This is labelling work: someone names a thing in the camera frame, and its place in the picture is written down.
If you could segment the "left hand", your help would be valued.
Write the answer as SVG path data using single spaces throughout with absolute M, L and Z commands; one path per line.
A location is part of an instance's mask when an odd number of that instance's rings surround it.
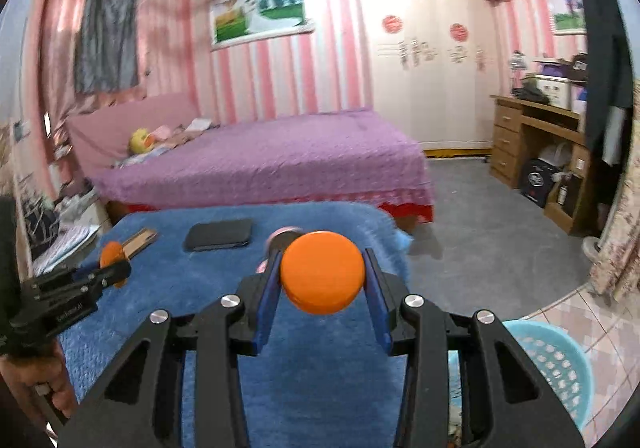
M 51 353 L 40 358 L 1 357 L 1 376 L 17 405 L 38 428 L 47 424 L 46 417 L 36 402 L 36 386 L 48 384 L 52 402 L 69 419 L 77 408 L 75 390 L 66 369 L 65 356 L 58 341 Z

